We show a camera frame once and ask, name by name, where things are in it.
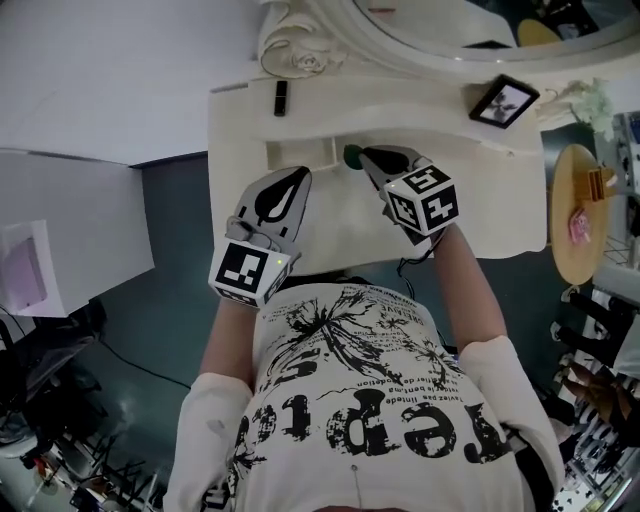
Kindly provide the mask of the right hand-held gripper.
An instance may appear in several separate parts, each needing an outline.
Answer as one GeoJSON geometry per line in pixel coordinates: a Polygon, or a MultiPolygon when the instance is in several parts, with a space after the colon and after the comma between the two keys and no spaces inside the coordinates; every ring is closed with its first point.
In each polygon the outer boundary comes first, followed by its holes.
{"type": "Polygon", "coordinates": [[[459,205],[453,179],[415,149],[368,146],[362,150],[360,162],[376,191],[383,189],[389,216],[416,250],[426,248],[431,236],[457,220],[459,205]]]}

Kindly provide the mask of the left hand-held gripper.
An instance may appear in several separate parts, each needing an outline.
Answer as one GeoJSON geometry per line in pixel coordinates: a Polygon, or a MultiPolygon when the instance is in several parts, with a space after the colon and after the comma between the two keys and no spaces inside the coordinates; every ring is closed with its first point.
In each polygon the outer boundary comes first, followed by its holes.
{"type": "Polygon", "coordinates": [[[269,173],[251,183],[214,250],[209,285],[221,297],[265,306],[291,274],[295,245],[312,184],[306,166],[269,173]]]}

